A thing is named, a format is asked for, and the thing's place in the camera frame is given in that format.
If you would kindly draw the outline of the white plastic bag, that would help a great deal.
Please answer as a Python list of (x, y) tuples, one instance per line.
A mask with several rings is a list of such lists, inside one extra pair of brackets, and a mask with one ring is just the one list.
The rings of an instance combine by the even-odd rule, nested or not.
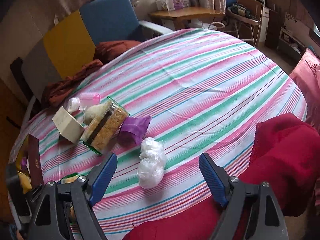
[(167, 163), (163, 141), (156, 141), (152, 137), (145, 138), (140, 145), (139, 158), (137, 176), (140, 187), (156, 187), (163, 179)]

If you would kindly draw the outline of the purple wrapper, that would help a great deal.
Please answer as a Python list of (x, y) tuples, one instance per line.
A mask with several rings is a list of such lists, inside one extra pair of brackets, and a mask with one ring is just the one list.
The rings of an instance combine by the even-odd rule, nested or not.
[(128, 116), (121, 125), (118, 134), (119, 142), (122, 145), (140, 145), (145, 137), (151, 120), (151, 116), (145, 116), (140, 118)]

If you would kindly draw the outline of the cream knitted sock roll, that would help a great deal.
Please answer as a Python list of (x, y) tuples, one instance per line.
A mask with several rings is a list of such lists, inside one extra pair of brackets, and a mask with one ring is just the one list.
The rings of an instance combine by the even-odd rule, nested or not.
[(93, 105), (93, 106), (89, 107), (87, 110), (85, 110), (85, 113), (83, 116), (83, 123), (85, 125), (89, 125), (96, 115), (101, 114), (103, 109), (104, 109), (103, 104)]

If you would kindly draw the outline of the pink plastic bottle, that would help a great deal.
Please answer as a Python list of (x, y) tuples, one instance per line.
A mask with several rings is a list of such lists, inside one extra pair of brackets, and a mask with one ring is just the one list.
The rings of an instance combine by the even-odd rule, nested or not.
[(81, 93), (79, 95), (79, 110), (84, 111), (91, 106), (98, 105), (100, 100), (101, 96), (99, 93)]

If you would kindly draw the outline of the yellow sponge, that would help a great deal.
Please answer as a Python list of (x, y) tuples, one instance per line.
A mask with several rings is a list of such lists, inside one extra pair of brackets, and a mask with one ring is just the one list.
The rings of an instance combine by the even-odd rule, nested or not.
[(30, 178), (22, 172), (18, 172), (18, 177), (20, 180), (23, 194), (26, 194), (27, 192), (31, 191), (32, 185), (31, 185)]

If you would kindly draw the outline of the small white plastic wad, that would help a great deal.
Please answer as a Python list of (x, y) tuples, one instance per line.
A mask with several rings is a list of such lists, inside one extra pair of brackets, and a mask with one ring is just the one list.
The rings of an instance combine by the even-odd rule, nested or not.
[(80, 107), (80, 99), (79, 98), (70, 98), (68, 103), (67, 103), (67, 112), (68, 113), (73, 113), (77, 111)]

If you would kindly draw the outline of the gold lined red box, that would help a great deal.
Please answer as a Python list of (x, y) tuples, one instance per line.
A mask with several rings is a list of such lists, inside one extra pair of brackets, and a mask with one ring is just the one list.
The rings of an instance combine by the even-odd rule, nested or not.
[(22, 172), (30, 178), (32, 190), (44, 185), (39, 139), (31, 134), (27, 134), (16, 157), (6, 166), (5, 182), (10, 198), (15, 194), (24, 195), (18, 172)]

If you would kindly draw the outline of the red garment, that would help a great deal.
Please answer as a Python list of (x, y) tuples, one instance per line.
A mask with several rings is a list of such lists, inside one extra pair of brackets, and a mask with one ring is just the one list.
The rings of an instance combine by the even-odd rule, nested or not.
[[(319, 133), (291, 113), (256, 125), (249, 167), (239, 176), (244, 183), (269, 182), (285, 216), (307, 208), (319, 178)], [(125, 239), (208, 239), (221, 215), (212, 197), (169, 218), (145, 222)]]

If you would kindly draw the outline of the white cardboard box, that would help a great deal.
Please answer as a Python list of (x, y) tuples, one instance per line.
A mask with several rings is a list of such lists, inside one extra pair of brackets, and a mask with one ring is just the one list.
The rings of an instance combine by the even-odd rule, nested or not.
[(85, 128), (61, 106), (52, 118), (58, 132), (69, 142), (76, 144)]

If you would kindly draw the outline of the striped bed sheet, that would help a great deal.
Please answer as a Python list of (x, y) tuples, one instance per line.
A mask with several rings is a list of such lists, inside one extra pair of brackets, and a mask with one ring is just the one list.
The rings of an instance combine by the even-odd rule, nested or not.
[(162, 181), (145, 190), (137, 177), (140, 148), (109, 142), (118, 167), (94, 206), (108, 239), (210, 198), (201, 153), (238, 176), (248, 168), (257, 123), (307, 116), (302, 92), (276, 63), (246, 42), (204, 29), (141, 43), (85, 78), (72, 96), (84, 92), (112, 98), (132, 117), (150, 116), (146, 136), (162, 141), (167, 156)]

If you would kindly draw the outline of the dark red blanket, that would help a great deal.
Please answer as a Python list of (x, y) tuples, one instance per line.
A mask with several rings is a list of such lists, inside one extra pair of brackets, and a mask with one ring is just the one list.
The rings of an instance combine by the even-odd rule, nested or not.
[(75, 75), (68, 76), (57, 83), (50, 83), (44, 88), (41, 98), (42, 105), (57, 107), (86, 77), (139, 44), (139, 41), (134, 40), (100, 42), (95, 48), (93, 61), (83, 65)]

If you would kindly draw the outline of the grey yellow blue headboard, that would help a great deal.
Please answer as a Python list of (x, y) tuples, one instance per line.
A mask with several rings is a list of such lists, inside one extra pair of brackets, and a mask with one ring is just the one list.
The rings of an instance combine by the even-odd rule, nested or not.
[(100, 42), (122, 40), (145, 41), (130, 0), (93, 0), (37, 42), (23, 60), (23, 77), (40, 100), (46, 85), (73, 76), (91, 62)]

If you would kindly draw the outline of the wooden bedside table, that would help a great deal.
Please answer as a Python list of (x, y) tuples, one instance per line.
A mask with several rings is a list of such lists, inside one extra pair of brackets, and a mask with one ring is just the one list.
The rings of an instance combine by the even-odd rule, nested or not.
[(225, 16), (224, 12), (202, 8), (202, 7), (187, 7), (174, 11), (156, 11), (149, 14), (153, 23), (160, 23), (161, 20), (169, 20), (174, 23), (176, 30), (184, 29), (184, 20), (192, 20), (196, 18), (216, 18)]

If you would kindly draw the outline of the white boxes on table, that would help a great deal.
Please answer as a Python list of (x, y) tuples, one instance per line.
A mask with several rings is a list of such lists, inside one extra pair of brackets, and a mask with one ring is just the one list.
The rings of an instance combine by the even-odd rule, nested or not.
[(158, 11), (175, 11), (190, 7), (190, 0), (156, 0)]

